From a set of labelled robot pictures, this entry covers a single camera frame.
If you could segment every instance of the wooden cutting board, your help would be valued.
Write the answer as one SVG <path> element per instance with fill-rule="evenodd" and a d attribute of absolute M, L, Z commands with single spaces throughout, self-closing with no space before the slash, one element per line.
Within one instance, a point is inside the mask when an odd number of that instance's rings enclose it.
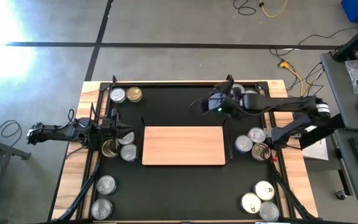
<path fill-rule="evenodd" d="M 145 127 L 143 165 L 224 165 L 222 127 Z"/>

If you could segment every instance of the blue bin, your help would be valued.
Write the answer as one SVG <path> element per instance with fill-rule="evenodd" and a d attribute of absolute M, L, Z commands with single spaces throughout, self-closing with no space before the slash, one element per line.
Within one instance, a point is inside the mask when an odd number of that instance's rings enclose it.
<path fill-rule="evenodd" d="M 351 22 L 358 22 L 358 0 L 342 0 L 342 7 Z"/>

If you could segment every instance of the black tray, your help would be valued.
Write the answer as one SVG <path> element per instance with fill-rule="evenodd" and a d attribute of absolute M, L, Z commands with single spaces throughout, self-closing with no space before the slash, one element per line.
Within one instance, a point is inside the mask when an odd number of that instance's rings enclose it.
<path fill-rule="evenodd" d="M 257 83 L 241 83 L 259 91 Z M 109 83 L 102 83 L 101 89 Z M 134 85 L 119 84 L 127 90 Z M 249 214 L 241 206 L 241 197 L 252 192 L 254 185 L 267 180 L 276 187 L 266 163 L 258 162 L 250 153 L 234 149 L 234 141 L 250 128 L 265 127 L 263 116 L 226 119 L 214 113 L 201 115 L 197 105 L 189 108 L 195 99 L 208 95 L 214 83 L 136 84 L 142 89 L 143 99 L 138 103 L 126 100 L 120 104 L 108 103 L 108 110 L 118 108 L 120 120 L 135 126 L 138 160 L 126 162 L 120 157 L 102 157 L 99 177 L 113 176 L 117 190 L 111 195 L 100 195 L 94 190 L 93 202 L 105 198 L 114 210 L 107 220 L 255 220 L 258 214 Z M 224 124 L 225 166 L 143 166 L 141 151 L 144 126 L 221 126 Z M 273 199 L 277 204 L 278 195 Z"/>

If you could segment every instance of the gold can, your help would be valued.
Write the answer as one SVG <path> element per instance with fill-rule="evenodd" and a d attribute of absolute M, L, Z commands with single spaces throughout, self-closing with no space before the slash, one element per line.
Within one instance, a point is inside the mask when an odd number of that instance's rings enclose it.
<path fill-rule="evenodd" d="M 139 87 L 130 87 L 127 90 L 127 98 L 131 102 L 139 102 L 142 99 L 142 90 Z"/>

